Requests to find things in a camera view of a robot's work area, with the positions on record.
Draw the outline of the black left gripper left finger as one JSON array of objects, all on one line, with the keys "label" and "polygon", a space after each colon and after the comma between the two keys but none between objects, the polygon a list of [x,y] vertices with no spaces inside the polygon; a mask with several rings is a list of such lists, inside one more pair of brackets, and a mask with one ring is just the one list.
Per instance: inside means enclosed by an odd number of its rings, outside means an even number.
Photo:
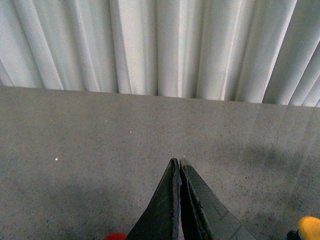
[{"label": "black left gripper left finger", "polygon": [[177,240],[180,224],[180,167],[170,159],[141,217],[127,235],[128,240]]}]

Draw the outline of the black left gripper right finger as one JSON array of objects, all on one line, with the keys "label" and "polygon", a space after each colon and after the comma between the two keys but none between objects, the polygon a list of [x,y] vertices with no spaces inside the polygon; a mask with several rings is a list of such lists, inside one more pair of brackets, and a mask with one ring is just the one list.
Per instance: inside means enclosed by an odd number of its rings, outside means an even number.
[{"label": "black left gripper right finger", "polygon": [[180,207],[186,240],[246,240],[248,230],[223,205],[194,167],[180,160]]}]

